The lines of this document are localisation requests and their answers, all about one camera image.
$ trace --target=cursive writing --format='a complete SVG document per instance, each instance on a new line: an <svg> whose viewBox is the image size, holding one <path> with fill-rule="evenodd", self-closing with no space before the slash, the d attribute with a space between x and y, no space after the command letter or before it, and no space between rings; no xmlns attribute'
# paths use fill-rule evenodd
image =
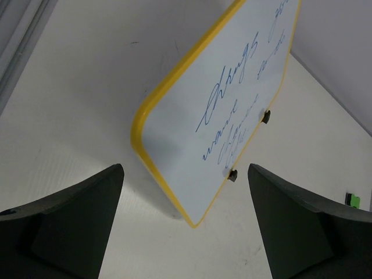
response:
<svg viewBox="0 0 372 279"><path fill-rule="evenodd" d="M259 72L257 74L257 79L258 80L260 79L262 72L265 70L266 65L267 65L267 62L269 62L269 60L270 60L270 58L272 56L274 56L275 54L277 54L277 52L279 50L279 47L283 43L284 39L285 39L285 35L284 35L284 30L283 30L283 32L281 33L280 39L279 39L276 47L274 48L273 52L270 54L270 56L266 60L262 61L260 70L259 70Z"/></svg>
<svg viewBox="0 0 372 279"><path fill-rule="evenodd" d="M238 99L235 100L235 103L234 103L234 107L232 108L231 112L230 112L230 116L229 118L225 121L225 125L222 127L221 130L218 130L217 133L216 133L216 137L214 138L214 140L212 141L210 147L208 147L208 150L207 152L203 155L203 160L206 161L206 159L208 158L208 155L212 152L212 149L213 149L213 146L216 145L220 139L220 137L222 136L222 133L223 131L225 130L226 126L229 124L230 120L231 120L231 116L237 112L237 109L238 109Z"/></svg>
<svg viewBox="0 0 372 279"><path fill-rule="evenodd" d="M235 77L237 71L240 68L241 68L241 72L240 72L240 77L239 77L239 83L243 82L246 62L247 62L248 58L252 58L252 56L253 56L253 54L255 54L255 51L256 51L256 48L257 48L257 44L258 44L257 36L258 36L258 32L256 33L255 38L253 39L253 43L251 43L251 46L249 46L249 43L245 45L241 61L238 62L238 64L234 67L234 70L232 68L229 69L227 78L224 77L226 65L223 67L222 73L221 73L221 76L220 76L220 81L214 85L214 87L213 87L213 89L212 89L212 91L209 95L209 99L208 99L208 103L207 103L205 112L204 112L204 114L203 114L195 132L198 132L202 123L204 123L205 126L208 125L208 123L210 121L210 118L212 117L212 114L214 112L214 109L216 108L216 105L217 105L219 99L224 98L228 86L233 82L234 77ZM222 89L221 85L222 85L222 80L224 78L226 79L226 82L225 82L224 89Z"/></svg>
<svg viewBox="0 0 372 279"><path fill-rule="evenodd" d="M288 3L289 0L283 0L280 5L279 5L279 8L276 9L275 11L275 18L274 18L274 22L273 24L271 25L271 29L270 29L270 33L269 33L269 38L267 39L267 42L270 42L273 35L274 35L274 31L275 31L275 27L277 25L277 20L278 20L278 17L279 15L281 15L281 13L283 12L284 10L284 4Z"/></svg>
<svg viewBox="0 0 372 279"><path fill-rule="evenodd" d="M247 119L249 113L251 112L253 106L258 101L258 99L259 99L259 95L257 93L253 104L251 104L251 106L246 110L245 116L240 121L239 125L237 126L234 126L234 124L231 125L227 139L225 140L225 142L223 143L221 147L220 155L217 161L217 164L220 164L222 160L224 159L225 155L227 154L226 160L225 160L226 169L229 168L230 164L235 162L236 157L237 157L238 147L240 146L241 143L245 141L246 135L249 134L248 133L249 130L247 130L247 128L243 130L242 125L244 124L244 121Z"/></svg>

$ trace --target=yellow whiteboard frame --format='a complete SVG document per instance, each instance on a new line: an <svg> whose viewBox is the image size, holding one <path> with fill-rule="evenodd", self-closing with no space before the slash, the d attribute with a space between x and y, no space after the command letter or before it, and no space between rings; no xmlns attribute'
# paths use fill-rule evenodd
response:
<svg viewBox="0 0 372 279"><path fill-rule="evenodd" d="M177 66L166 76L166 78L155 88L155 90L149 94L145 100L143 101L142 105L137 110L134 120L131 127L131 134L130 134L130 141L131 146L134 149L134 151L137 153L139 158L142 160L145 167L148 169L148 171L152 174L156 182L160 185L161 189L164 191L164 193L167 195L167 197L172 201L173 205L177 208L177 210L182 214L183 218L186 220L186 222L190 225L192 228L196 228L200 225L200 223L204 220L207 212L209 211L210 207L212 206L213 202L216 200L218 194L220 193L223 185L227 181L227 177L225 178L224 182L222 183L221 187L217 191L217 194L214 196L212 202L208 206L206 212L204 213L203 217L200 219L200 221L196 224L194 224L185 211L185 209L182 207L181 203L176 198L175 194L172 192L170 187L168 186L167 182L163 178L162 174L152 161L151 157L147 154L143 143L142 143L142 131L145 126L146 119L152 109L158 104L158 102L167 94L168 90L173 86L174 83L183 75L183 73L190 67L190 65L196 60L196 58L201 54L201 52L210 44L210 42L215 38L215 36L222 30L222 28L227 24L227 22L236 14L236 12L241 8L241 6L246 2L246 0L235 0L231 6L224 12L224 14L219 18L219 20L208 30L208 32L199 40L199 42L181 59L181 61L177 64ZM273 104L276 96L278 95L278 92L281 89L281 86L284 81L285 71L287 69L288 64L288 58L289 58L289 52L291 50L292 46L292 40L295 33L295 27L297 23L298 14L300 11L302 0L299 0L298 2L298 8L295 16L295 22L292 30L291 40L289 42L289 48L287 53L287 58L285 60L284 65L284 71L283 76L278 88L278 91L276 92L273 100L271 100L269 107ZM243 147L242 152L239 154L238 158L236 159L234 166L239 161L240 157L244 153L245 148L251 141L253 135L255 134L259 124L258 122L256 128L254 129L252 135L247 140L247 143Z"/></svg>

